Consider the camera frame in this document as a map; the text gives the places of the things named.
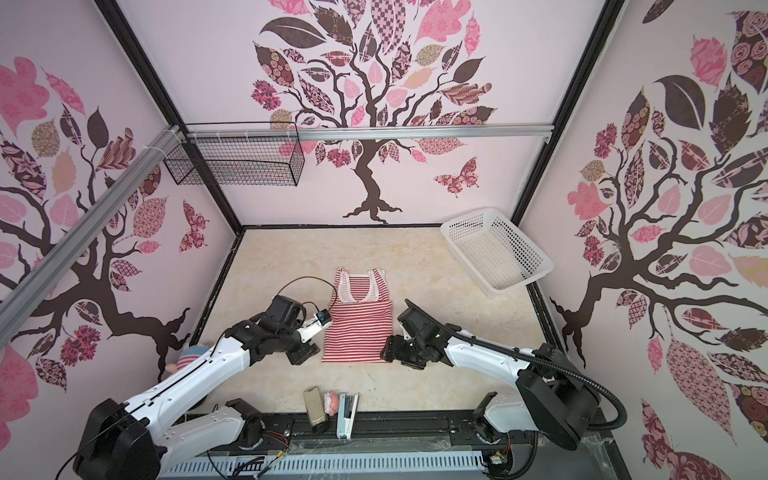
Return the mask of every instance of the pink leaf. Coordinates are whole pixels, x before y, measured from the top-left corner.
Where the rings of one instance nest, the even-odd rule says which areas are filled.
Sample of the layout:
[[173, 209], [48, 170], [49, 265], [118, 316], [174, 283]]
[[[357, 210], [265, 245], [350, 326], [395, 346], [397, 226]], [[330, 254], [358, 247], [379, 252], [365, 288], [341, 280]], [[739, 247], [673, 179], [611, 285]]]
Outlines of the pink leaf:
[[415, 161], [422, 162], [423, 164], [427, 163], [427, 157], [416, 149], [411, 150], [411, 157], [413, 157], [413, 160]]
[[600, 200], [595, 184], [585, 182], [579, 182], [577, 190], [568, 194], [568, 205], [576, 205], [574, 213], [579, 216], [579, 220], [595, 218], [610, 206]]
[[0, 195], [0, 220], [16, 223], [27, 214], [27, 207], [8, 195]]
[[696, 275], [718, 276], [732, 270], [722, 253], [707, 245], [696, 247], [690, 256], [690, 269]]
[[656, 240], [656, 237], [661, 234], [662, 230], [664, 229], [656, 225], [646, 225], [635, 230], [631, 236], [640, 243], [648, 243]]
[[138, 244], [136, 248], [139, 249], [142, 253], [152, 253], [158, 248], [160, 248], [160, 244], [158, 242], [154, 242], [152, 240], [148, 240], [146, 242], [141, 242]]
[[472, 18], [470, 18], [469, 22], [467, 22], [466, 33], [464, 34], [464, 46], [467, 49], [468, 57], [472, 56], [472, 52], [477, 50], [479, 43], [480, 25], [478, 24], [478, 21], [475, 20], [475, 16], [472, 15]]
[[663, 214], [674, 215], [680, 208], [680, 187], [674, 185], [659, 198], [659, 211]]
[[661, 349], [661, 341], [658, 336], [655, 336], [648, 343], [648, 360], [650, 360], [650, 366], [654, 367], [654, 373], [661, 368], [662, 359], [664, 359], [664, 351]]
[[382, 68], [379, 67], [378, 62], [373, 62], [371, 64], [371, 68], [368, 70], [368, 82], [371, 85], [375, 85], [381, 83], [382, 80], [384, 80], [384, 73], [382, 72]]
[[0, 242], [0, 270], [10, 268], [16, 263], [18, 248], [8, 242]]
[[406, 101], [407, 96], [408, 91], [405, 88], [397, 88], [386, 95], [386, 100], [390, 107], [397, 108]]
[[78, 207], [69, 195], [64, 195], [53, 203], [50, 217], [53, 223], [69, 228], [74, 227], [80, 218]]
[[707, 359], [695, 348], [673, 338], [667, 351], [667, 365], [683, 395], [733, 438], [725, 385]]
[[358, 95], [360, 95], [360, 87], [354, 81], [346, 78], [344, 80], [344, 96], [354, 100]]
[[362, 119], [366, 116], [366, 106], [360, 105], [357, 110], [355, 110], [355, 113], [352, 114], [352, 126], [359, 124]]
[[720, 195], [701, 204], [698, 217], [707, 225], [714, 225], [723, 219], [729, 208], [730, 195]]

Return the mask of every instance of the tree mural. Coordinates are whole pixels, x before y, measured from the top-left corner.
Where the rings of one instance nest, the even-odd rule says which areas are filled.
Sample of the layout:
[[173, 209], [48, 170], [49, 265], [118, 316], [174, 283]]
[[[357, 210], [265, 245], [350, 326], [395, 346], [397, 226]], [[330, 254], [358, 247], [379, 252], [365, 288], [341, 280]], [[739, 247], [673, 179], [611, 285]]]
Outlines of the tree mural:
[[[0, 114], [14, 135], [20, 122], [48, 116], [42, 107], [50, 96], [47, 88], [35, 83], [36, 67], [31, 61], [18, 57], [15, 67], [13, 71], [0, 66]], [[17, 184], [0, 187], [0, 231], [17, 240], [0, 242], [0, 269], [18, 265], [16, 262], [23, 268], [14, 279], [0, 273], [0, 283], [11, 290], [51, 251], [55, 238], [60, 236], [55, 231], [66, 233], [80, 214], [94, 205], [97, 184], [104, 182], [110, 187], [114, 183], [108, 171], [127, 168], [136, 156], [130, 128], [110, 140], [99, 110], [87, 116], [83, 101], [65, 81], [52, 74], [46, 76], [61, 99], [61, 113], [32, 131], [30, 144], [37, 158], [31, 149], [23, 148], [20, 139], [13, 141], [6, 137], [7, 132], [0, 132], [2, 156]], [[81, 129], [83, 123], [86, 135]], [[78, 182], [76, 162], [84, 167], [87, 180]], [[151, 239], [165, 218], [167, 197], [152, 197], [160, 181], [161, 169], [156, 167], [72, 265], [71, 272], [77, 277], [74, 285], [64, 287], [62, 280], [38, 305], [31, 317], [43, 318], [47, 323], [23, 329], [13, 337], [39, 336], [27, 358], [36, 357], [35, 369], [44, 381], [66, 390], [67, 368], [93, 359], [106, 329], [109, 336], [133, 333], [152, 338], [159, 355], [158, 380], [168, 350], [182, 347], [186, 337], [179, 339], [174, 334], [184, 323], [188, 309], [163, 324], [158, 318], [121, 312], [118, 307], [117, 295], [130, 292], [127, 278], [141, 273], [129, 258], [151, 254], [160, 246]], [[206, 222], [194, 210], [188, 212], [187, 207], [184, 202], [190, 232], [197, 233], [202, 246], [199, 230], [205, 228]], [[137, 241], [121, 243], [131, 237]], [[30, 250], [36, 252], [36, 260], [30, 260]]]
[[[275, 18], [261, 29], [261, 33], [279, 36], [291, 48], [279, 50], [254, 42], [262, 69], [281, 89], [278, 92], [264, 80], [253, 84], [252, 98], [268, 111], [274, 110], [273, 122], [295, 121], [300, 127], [484, 124], [495, 110], [482, 106], [443, 110], [444, 102], [451, 106], [475, 105], [492, 87], [490, 83], [469, 83], [483, 60], [469, 58], [480, 40], [474, 15], [462, 27], [461, 19], [472, 6], [469, 0], [458, 0], [456, 5], [452, 0], [407, 1], [414, 5], [410, 8], [415, 8], [413, 20], [421, 16], [413, 42], [421, 38], [437, 42], [420, 48], [415, 57], [411, 53], [412, 41], [403, 38], [411, 18], [406, 14], [406, 0], [371, 0], [370, 20], [365, 22], [366, 0], [318, 0], [309, 2], [311, 12], [303, 0], [270, 3], [296, 15]], [[299, 15], [311, 15], [319, 27]], [[463, 38], [449, 41], [449, 36], [462, 31]], [[464, 56], [468, 59], [459, 62], [459, 57]], [[297, 110], [276, 110], [284, 101], [294, 103]], [[282, 127], [279, 123], [273, 126]], [[426, 162], [424, 154], [445, 154], [463, 145], [457, 138], [423, 138], [416, 143], [418, 148], [397, 139], [302, 145], [305, 153], [314, 151], [318, 164], [328, 160], [341, 168], [356, 162], [353, 169], [367, 197], [344, 217], [368, 212], [372, 220], [386, 223], [379, 212], [402, 210], [382, 198], [370, 163], [376, 158], [400, 162], [403, 151], [415, 161]], [[473, 159], [468, 165], [471, 168], [465, 165], [459, 175], [441, 175], [434, 180], [445, 185], [448, 192], [458, 194], [477, 184], [476, 162]]]
[[[731, 15], [737, 33], [730, 68], [722, 42], [694, 39], [691, 62], [699, 81], [678, 74], [658, 79], [654, 83], [664, 89], [663, 109], [652, 108], [641, 89], [621, 132], [615, 124], [598, 132], [597, 158], [581, 170], [585, 181], [568, 194], [568, 203], [585, 220], [575, 236], [583, 239], [583, 256], [591, 266], [586, 292], [576, 310], [551, 301], [565, 321], [566, 347], [572, 336], [586, 366], [582, 330], [603, 295], [618, 290], [616, 308], [628, 307], [630, 328], [648, 318], [647, 351], [654, 371], [662, 367], [667, 343], [667, 368], [702, 413], [733, 437], [731, 391], [747, 421], [768, 442], [768, 390], [741, 385], [768, 383], [763, 369], [743, 356], [762, 348], [768, 335], [762, 329], [730, 327], [707, 311], [724, 304], [768, 316], [765, 305], [743, 298], [743, 289], [734, 290], [750, 284], [768, 287], [768, 257], [754, 251], [768, 246], [768, 216], [753, 213], [768, 202], [763, 175], [768, 135], [761, 137], [768, 117], [768, 14]], [[708, 98], [708, 91], [716, 96]], [[749, 97], [762, 105], [756, 121], [750, 121]], [[682, 127], [674, 131], [683, 139], [664, 133], [670, 130], [667, 120]], [[659, 328], [664, 320], [669, 337]], [[684, 340], [707, 349], [706, 355]], [[722, 374], [741, 381], [725, 382]]]

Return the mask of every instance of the wire mesh basket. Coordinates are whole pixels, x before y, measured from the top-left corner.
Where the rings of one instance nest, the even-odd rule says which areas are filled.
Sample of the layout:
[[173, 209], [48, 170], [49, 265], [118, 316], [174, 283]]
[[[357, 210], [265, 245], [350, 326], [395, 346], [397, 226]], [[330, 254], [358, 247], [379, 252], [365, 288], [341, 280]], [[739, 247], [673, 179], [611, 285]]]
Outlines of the wire mesh basket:
[[304, 153], [296, 123], [250, 123], [269, 124], [270, 130], [244, 134], [198, 131], [187, 135], [164, 160], [176, 184], [203, 184], [193, 162], [202, 160], [221, 185], [298, 185], [304, 168]]

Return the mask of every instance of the beige floor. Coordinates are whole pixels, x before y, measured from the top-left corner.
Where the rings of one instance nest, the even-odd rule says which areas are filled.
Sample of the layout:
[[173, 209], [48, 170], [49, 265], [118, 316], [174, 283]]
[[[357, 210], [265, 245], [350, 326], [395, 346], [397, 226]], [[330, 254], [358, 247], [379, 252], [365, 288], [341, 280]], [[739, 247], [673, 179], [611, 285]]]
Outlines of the beige floor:
[[[386, 270], [394, 317], [405, 309], [403, 300], [408, 298], [437, 320], [463, 326], [482, 338], [534, 348], [544, 341], [525, 288], [487, 298], [450, 254], [438, 228], [338, 228], [248, 232], [201, 342], [212, 345], [228, 326], [264, 311], [290, 280], [314, 275], [333, 281], [339, 266], [350, 273]], [[283, 292], [300, 302], [312, 300], [320, 308], [327, 308], [330, 293], [325, 283], [309, 279]], [[396, 333], [401, 333], [393, 320]], [[322, 348], [322, 334], [316, 342]], [[442, 363], [417, 371], [399, 362], [321, 363], [318, 355], [292, 366], [285, 355], [276, 354], [227, 380], [200, 410], [242, 397], [262, 412], [300, 412], [302, 392], [314, 386], [360, 393], [363, 411], [473, 409], [486, 393], [511, 389], [474, 370]]]

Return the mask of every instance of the red and white striped shirt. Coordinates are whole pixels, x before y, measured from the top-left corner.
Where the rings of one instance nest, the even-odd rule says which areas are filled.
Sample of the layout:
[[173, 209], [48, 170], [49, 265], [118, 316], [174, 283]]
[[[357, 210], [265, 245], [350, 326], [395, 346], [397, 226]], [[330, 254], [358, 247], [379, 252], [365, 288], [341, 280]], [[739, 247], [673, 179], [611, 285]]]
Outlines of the red and white striped shirt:
[[324, 362], [383, 362], [379, 357], [392, 335], [392, 302], [384, 281], [384, 270], [365, 275], [336, 271], [336, 293], [329, 305], [333, 323], [326, 331]]

